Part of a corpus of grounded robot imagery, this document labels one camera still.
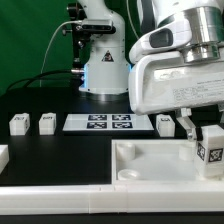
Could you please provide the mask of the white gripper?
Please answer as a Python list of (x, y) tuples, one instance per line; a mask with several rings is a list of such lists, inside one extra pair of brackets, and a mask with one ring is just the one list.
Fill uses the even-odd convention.
[(176, 110), (187, 139), (197, 139), (191, 109), (224, 101), (224, 50), (218, 60), (187, 64), (178, 51), (148, 55), (129, 75), (129, 99), (134, 113)]

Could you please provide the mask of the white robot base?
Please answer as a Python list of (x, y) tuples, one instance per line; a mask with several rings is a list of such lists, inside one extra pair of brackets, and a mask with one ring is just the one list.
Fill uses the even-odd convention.
[(85, 25), (115, 28), (114, 34), (90, 37), (90, 58), (84, 65), (84, 83), (79, 90), (97, 95), (119, 95), (128, 92), (131, 65), (125, 58), (125, 21), (107, 8), (104, 0), (78, 0), (87, 18)]

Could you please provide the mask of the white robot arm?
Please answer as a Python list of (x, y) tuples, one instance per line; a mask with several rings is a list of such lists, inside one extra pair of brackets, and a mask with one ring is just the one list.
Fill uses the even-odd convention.
[(151, 2), (156, 27), (129, 52), (131, 109), (175, 111), (187, 138), (202, 140), (191, 110), (224, 101), (224, 0)]

